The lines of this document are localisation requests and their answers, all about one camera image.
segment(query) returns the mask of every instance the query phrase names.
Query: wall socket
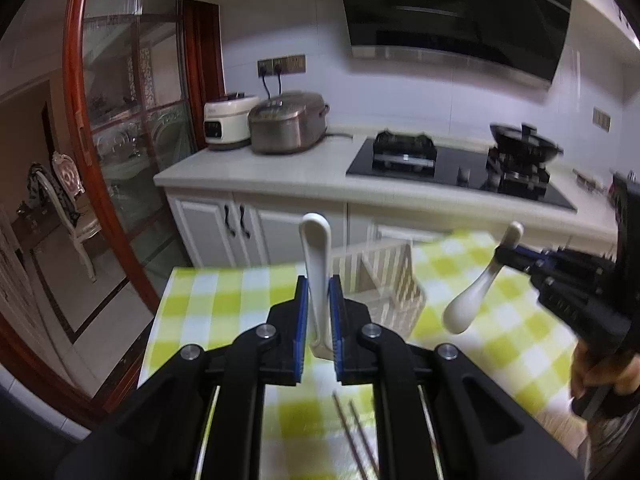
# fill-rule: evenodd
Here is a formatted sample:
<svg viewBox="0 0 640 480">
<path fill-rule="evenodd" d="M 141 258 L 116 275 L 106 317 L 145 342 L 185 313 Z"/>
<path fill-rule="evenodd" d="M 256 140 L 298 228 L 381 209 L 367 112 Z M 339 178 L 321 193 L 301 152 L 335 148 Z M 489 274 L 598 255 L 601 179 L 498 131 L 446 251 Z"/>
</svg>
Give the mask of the wall socket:
<svg viewBox="0 0 640 480">
<path fill-rule="evenodd" d="M 306 56 L 295 54 L 293 56 L 274 57 L 272 59 L 261 59 L 258 61 L 258 77 L 276 74 L 276 67 L 280 66 L 280 75 L 303 74 L 306 72 Z"/>
<path fill-rule="evenodd" d="M 611 130 L 611 116 L 597 108 L 593 109 L 593 124 L 601 127 L 607 133 Z"/>
</svg>

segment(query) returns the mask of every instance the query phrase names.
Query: white countertop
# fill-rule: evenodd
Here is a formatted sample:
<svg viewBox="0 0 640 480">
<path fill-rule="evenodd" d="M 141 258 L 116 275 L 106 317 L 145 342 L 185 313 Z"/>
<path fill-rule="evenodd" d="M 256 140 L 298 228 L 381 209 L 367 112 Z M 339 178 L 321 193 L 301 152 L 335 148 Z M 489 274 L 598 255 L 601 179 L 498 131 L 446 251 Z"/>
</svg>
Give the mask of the white countertop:
<svg viewBox="0 0 640 480">
<path fill-rule="evenodd" d="M 156 186 L 180 189 L 226 190 L 319 198 L 339 202 L 431 210 L 442 214 L 473 216 L 489 221 L 517 220 L 527 228 L 589 237 L 614 243 L 618 228 L 615 214 L 604 196 L 580 188 L 571 170 L 550 165 L 551 182 L 578 209 L 572 212 L 476 190 L 425 184 L 396 178 L 347 176 L 366 136 L 329 137 L 307 152 L 295 155 L 256 155 L 250 148 L 229 152 L 203 150 L 158 173 Z M 434 138 L 436 145 L 443 139 Z M 448 145 L 462 147 L 461 142 Z M 477 141 L 467 149 L 485 151 Z"/>
</svg>

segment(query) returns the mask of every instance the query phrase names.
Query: black range hood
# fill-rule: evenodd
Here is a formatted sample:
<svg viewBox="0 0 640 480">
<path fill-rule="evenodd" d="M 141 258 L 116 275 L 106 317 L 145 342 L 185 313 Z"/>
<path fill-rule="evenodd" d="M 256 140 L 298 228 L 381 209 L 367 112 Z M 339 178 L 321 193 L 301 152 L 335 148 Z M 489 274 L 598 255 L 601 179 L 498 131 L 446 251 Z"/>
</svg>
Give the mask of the black range hood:
<svg viewBox="0 0 640 480">
<path fill-rule="evenodd" d="M 572 0 L 344 0 L 353 54 L 553 81 Z"/>
</svg>

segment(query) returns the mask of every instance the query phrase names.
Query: checkered tablecloth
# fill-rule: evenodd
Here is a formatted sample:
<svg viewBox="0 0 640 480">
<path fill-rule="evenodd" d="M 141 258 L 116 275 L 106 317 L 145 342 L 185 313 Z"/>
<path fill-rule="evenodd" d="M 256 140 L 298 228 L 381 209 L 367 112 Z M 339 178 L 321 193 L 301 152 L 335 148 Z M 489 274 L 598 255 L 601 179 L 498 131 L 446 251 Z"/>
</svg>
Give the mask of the checkered tablecloth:
<svg viewBox="0 0 640 480">
<path fill-rule="evenodd" d="M 479 276 L 496 245 L 489 234 L 463 232 L 414 247 L 415 276 L 424 287 L 427 305 L 411 342 L 425 348 L 455 343 L 531 413 L 551 406 L 567 410 L 575 337 L 537 306 L 526 276 L 503 269 L 465 333 L 452 336 L 442 326 L 444 308 Z M 140 384 L 181 346 L 223 346 L 264 322 L 271 305 L 293 297 L 296 277 L 304 273 L 304 264 L 174 269 L 146 347 Z M 341 386 L 333 363 L 313 357 L 307 348 L 302 384 L 266 388 L 263 480 L 359 479 L 333 391 L 345 405 L 354 401 L 369 440 L 375 442 L 370 386 Z"/>
</svg>

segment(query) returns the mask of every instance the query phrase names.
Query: chair leg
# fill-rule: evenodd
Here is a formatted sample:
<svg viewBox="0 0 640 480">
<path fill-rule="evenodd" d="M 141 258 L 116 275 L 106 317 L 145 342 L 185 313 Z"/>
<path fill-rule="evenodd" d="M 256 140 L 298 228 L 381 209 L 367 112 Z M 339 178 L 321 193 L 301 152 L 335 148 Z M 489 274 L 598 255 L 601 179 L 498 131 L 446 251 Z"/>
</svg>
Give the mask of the chair leg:
<svg viewBox="0 0 640 480">
<path fill-rule="evenodd" d="M 94 282 L 95 281 L 94 264 L 92 263 L 91 258 L 89 258 L 89 255 L 84 250 L 84 246 L 82 245 L 82 242 L 74 240 L 74 247 L 76 248 L 76 251 L 78 251 L 78 254 L 80 255 L 80 261 L 86 267 L 86 273 L 89 275 L 89 279 L 92 282 Z"/>
</svg>

